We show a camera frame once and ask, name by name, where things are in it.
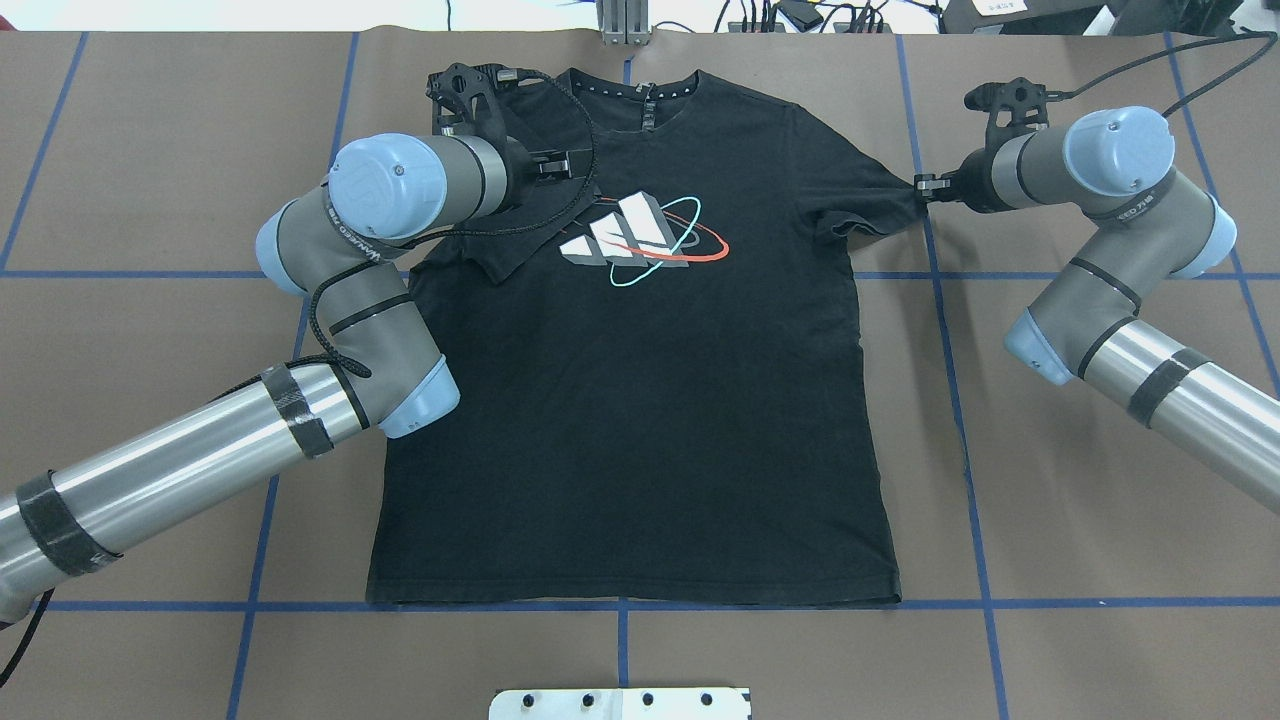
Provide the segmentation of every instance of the white bracket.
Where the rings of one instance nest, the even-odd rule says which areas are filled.
[[[489,720],[751,720],[748,688],[503,691]]]
[[[595,0],[605,45],[649,45],[649,0]]]

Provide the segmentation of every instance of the shirt sleeve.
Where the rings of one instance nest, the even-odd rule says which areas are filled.
[[[795,208],[818,242],[858,231],[893,234],[924,215],[913,186],[799,105],[788,110],[783,159]]]

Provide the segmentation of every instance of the black t-shirt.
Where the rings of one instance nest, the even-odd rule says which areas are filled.
[[[388,443],[369,600],[897,602],[844,236],[915,222],[911,187],[705,72],[559,79],[598,124],[600,197],[413,269],[462,401]],[[502,102],[527,147],[588,146],[550,85]]]

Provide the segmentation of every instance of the light blue joint cap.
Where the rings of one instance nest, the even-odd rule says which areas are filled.
[[[297,295],[298,297],[306,297],[307,292],[298,287],[298,283],[293,282],[289,273],[284,272],[284,263],[280,261],[280,218],[284,211],[293,205],[289,200],[284,204],[284,208],[276,210],[271,219],[257,231],[257,240],[253,241],[253,254],[257,255],[257,266],[262,268],[262,273],[279,287],[289,295]]]
[[[1009,329],[1009,334],[1005,336],[1005,350],[1056,386],[1065,386],[1073,377],[1071,370],[1066,369],[1066,364],[1053,351],[1053,346],[1044,340],[1044,333],[1036,324],[1030,310],[1023,310],[1018,322]]]
[[[1213,229],[1210,231],[1208,240],[1204,241],[1199,255],[1181,270],[1170,273],[1171,278],[1199,277],[1204,270],[1221,263],[1235,247],[1235,220],[1217,204],[1216,197],[1212,195],[1208,197],[1213,201]]]
[[[1062,160],[1085,190],[1128,197],[1152,187],[1174,167],[1174,136],[1169,120],[1151,108],[1098,110],[1066,131]]]
[[[329,199],[348,228],[376,240],[404,240],[444,208],[447,179],[439,155],[396,132],[347,143],[329,168]]]
[[[404,437],[408,433],[430,425],[439,420],[451,410],[458,406],[458,386],[453,382],[449,366],[444,364],[444,356],[436,361],[431,372],[417,383],[413,392],[408,393],[404,402],[401,402],[385,420],[378,427],[389,438]]]

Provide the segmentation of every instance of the white paper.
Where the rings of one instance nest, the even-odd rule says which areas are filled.
[[[978,9],[979,15],[988,18],[991,15],[1009,15],[1027,10],[1024,0],[973,0],[973,6]]]

